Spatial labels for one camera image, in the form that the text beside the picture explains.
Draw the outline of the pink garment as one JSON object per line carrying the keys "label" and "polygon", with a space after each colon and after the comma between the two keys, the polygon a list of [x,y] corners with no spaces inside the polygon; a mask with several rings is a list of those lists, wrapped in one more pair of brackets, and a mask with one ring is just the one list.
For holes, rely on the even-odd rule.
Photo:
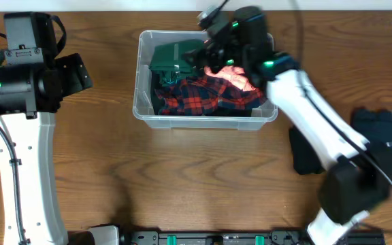
{"label": "pink garment", "polygon": [[222,78],[236,88],[244,92],[254,91],[255,87],[249,82],[248,78],[244,76],[244,69],[236,66],[225,66],[219,72],[214,73],[208,66],[204,67],[204,72],[207,76]]}

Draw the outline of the red plaid flannel shirt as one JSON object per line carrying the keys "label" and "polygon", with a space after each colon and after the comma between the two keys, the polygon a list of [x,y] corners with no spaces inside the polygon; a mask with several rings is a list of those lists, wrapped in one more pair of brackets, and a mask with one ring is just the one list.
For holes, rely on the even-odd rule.
{"label": "red plaid flannel shirt", "polygon": [[152,106],[160,116],[250,117],[267,98],[259,89],[243,91],[230,81],[210,76],[187,77],[173,84],[152,81]]}

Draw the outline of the dark green garment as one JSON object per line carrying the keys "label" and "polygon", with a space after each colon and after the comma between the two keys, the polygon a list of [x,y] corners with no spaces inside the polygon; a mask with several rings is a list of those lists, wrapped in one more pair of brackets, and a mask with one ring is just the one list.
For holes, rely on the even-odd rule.
{"label": "dark green garment", "polygon": [[172,86],[187,77],[197,77],[199,72],[186,61],[186,54],[203,47],[200,39],[187,39],[157,46],[150,63],[150,70],[159,76],[161,86]]}

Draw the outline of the black garment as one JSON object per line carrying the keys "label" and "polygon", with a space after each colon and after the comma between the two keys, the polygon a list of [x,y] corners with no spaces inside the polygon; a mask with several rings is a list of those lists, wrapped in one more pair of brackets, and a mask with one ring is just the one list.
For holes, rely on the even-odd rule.
{"label": "black garment", "polygon": [[289,142],[293,169],[299,175],[321,174],[325,171],[316,152],[297,127],[289,129]]}

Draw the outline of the navy garment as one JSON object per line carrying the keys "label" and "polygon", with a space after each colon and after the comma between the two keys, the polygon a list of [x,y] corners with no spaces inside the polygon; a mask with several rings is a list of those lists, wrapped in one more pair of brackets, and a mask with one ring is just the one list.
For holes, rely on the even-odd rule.
{"label": "navy garment", "polygon": [[385,109],[371,111],[365,108],[358,108],[352,113],[350,124],[352,128],[365,136],[372,144],[384,144],[391,152],[392,160],[391,111]]}

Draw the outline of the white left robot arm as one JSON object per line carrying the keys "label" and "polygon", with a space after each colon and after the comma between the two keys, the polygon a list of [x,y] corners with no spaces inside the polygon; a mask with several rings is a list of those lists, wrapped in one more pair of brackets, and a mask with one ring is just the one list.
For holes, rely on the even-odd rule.
{"label": "white left robot arm", "polygon": [[0,176],[5,244],[69,244],[52,160],[62,100],[93,85],[79,54],[62,56],[61,20],[41,12],[4,16],[0,52]]}

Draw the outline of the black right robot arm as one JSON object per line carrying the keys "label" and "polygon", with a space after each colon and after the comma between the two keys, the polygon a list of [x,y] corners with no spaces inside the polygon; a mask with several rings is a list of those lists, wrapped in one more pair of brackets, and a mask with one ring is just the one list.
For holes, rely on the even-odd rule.
{"label": "black right robot arm", "polygon": [[337,243],[389,195],[391,179],[378,162],[385,157],[383,150],[337,114],[290,54],[274,49],[259,7],[242,7],[228,17],[212,6],[198,19],[208,40],[187,52],[185,60],[214,73],[241,67],[249,82],[299,129],[326,172],[318,192],[321,207],[307,233],[314,244]]}

